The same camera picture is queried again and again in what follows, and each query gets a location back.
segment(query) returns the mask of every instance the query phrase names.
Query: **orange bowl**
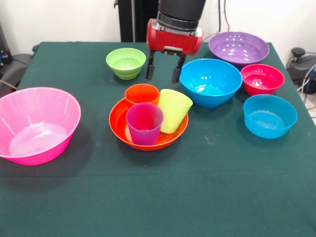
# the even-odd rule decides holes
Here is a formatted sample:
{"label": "orange bowl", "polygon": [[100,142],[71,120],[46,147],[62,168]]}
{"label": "orange bowl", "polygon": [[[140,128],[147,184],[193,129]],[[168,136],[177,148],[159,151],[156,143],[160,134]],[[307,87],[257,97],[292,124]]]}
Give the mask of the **orange bowl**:
{"label": "orange bowl", "polygon": [[187,114],[175,133],[166,134],[160,132],[157,143],[152,146],[136,145],[132,142],[126,121],[126,113],[130,107],[131,104],[125,98],[118,101],[110,112],[109,124],[112,132],[117,138],[130,147],[138,150],[155,151],[169,146],[182,135],[189,123],[189,116]]}

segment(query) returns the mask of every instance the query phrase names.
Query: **dark green cloth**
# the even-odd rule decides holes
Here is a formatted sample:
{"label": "dark green cloth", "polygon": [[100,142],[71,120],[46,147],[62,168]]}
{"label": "dark green cloth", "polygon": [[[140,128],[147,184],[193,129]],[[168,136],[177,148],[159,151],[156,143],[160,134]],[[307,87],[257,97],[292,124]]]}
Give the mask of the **dark green cloth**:
{"label": "dark green cloth", "polygon": [[[271,44],[263,63],[286,77],[275,95],[293,104],[296,125],[265,140],[245,127],[241,88],[215,109],[189,111],[171,146],[134,150],[111,132],[108,116],[130,81],[105,63],[120,47],[144,43],[45,42],[19,86],[51,86],[79,101],[80,124],[66,151],[41,166],[0,159],[0,237],[314,237],[316,129]],[[203,44],[194,57],[211,57]],[[155,57],[151,82],[171,84],[177,57]]]}

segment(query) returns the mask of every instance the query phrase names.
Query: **purple bowl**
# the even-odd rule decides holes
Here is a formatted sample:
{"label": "purple bowl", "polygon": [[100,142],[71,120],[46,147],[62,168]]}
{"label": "purple bowl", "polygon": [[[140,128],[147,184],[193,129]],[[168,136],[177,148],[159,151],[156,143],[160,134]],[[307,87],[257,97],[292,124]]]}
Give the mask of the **purple bowl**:
{"label": "purple bowl", "polygon": [[257,36],[244,32],[223,32],[208,42],[211,52],[235,66],[258,63],[269,54],[269,46]]}

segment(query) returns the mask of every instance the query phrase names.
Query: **orange cup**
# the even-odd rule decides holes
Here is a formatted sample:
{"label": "orange cup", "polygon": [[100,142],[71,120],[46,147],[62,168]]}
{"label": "orange cup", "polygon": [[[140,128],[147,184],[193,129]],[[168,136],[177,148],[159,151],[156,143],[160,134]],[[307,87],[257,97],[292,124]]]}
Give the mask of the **orange cup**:
{"label": "orange cup", "polygon": [[155,86],[144,83],[132,85],[125,91],[125,98],[131,105],[144,102],[157,105],[159,95]]}

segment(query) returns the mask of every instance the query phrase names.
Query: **bowl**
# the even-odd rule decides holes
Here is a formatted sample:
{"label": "bowl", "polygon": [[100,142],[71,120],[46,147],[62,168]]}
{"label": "bowl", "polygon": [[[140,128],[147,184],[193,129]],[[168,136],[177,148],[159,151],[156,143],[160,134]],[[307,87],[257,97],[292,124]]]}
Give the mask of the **bowl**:
{"label": "bowl", "polygon": [[131,104],[123,98],[118,101],[112,108],[109,115],[109,124],[114,135],[126,145],[142,151],[155,151],[163,149],[175,142],[186,130],[189,123],[188,114],[182,120],[178,129],[172,134],[160,132],[158,141],[155,145],[137,145],[132,142],[130,131],[126,121],[126,114]]}
{"label": "bowl", "polygon": [[297,112],[286,100],[274,95],[255,95],[243,105],[246,127],[268,139],[283,136],[296,123]]}
{"label": "bowl", "polygon": [[0,157],[39,165],[58,157],[80,120],[80,105],[56,88],[18,90],[0,98]]}
{"label": "bowl", "polygon": [[146,61],[146,55],[136,48],[119,48],[110,52],[106,62],[112,71],[123,80],[135,78]]}
{"label": "bowl", "polygon": [[242,82],[249,95],[272,94],[284,84],[283,74],[264,64],[252,64],[241,70]]}
{"label": "bowl", "polygon": [[265,59],[269,46],[257,36],[244,32],[223,32],[208,42],[211,52],[237,67],[244,67]]}
{"label": "bowl", "polygon": [[218,59],[197,59],[183,66],[180,82],[194,103],[205,108],[228,101],[240,88],[242,77],[233,65]]}

